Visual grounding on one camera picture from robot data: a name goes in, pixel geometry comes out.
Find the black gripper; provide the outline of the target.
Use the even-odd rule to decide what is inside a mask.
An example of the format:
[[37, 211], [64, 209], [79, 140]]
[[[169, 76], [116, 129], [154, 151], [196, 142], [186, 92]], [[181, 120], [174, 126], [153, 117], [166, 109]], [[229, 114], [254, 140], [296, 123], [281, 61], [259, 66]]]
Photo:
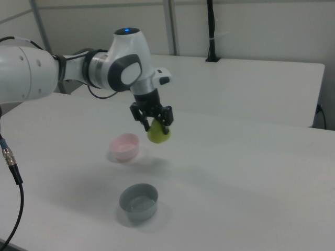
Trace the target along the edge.
[[150, 129], [147, 115], [157, 115], [156, 120], [160, 124], [163, 134], [170, 132], [170, 125], [174, 121], [171, 106], [163, 107], [157, 89], [143, 95], [134, 95], [135, 102], [130, 105], [130, 111], [135, 121], [140, 122], [145, 132]]

